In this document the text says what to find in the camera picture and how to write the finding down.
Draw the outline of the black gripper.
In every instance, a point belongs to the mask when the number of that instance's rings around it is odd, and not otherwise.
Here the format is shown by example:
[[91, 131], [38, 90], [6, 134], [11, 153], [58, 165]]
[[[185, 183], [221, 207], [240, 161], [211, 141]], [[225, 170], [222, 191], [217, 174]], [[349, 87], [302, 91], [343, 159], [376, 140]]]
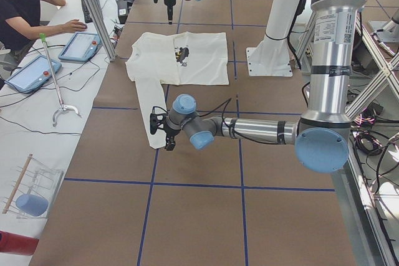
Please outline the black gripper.
[[174, 150], [176, 143], [175, 143], [175, 136], [178, 135], [181, 131], [178, 125], [175, 125], [173, 122], [170, 122], [166, 119], [163, 122], [163, 131], [166, 133], [166, 145], [165, 149], [167, 151]]
[[167, 7], [168, 14], [168, 24], [173, 24], [173, 7], [175, 6], [175, 0], [165, 0], [165, 5]]

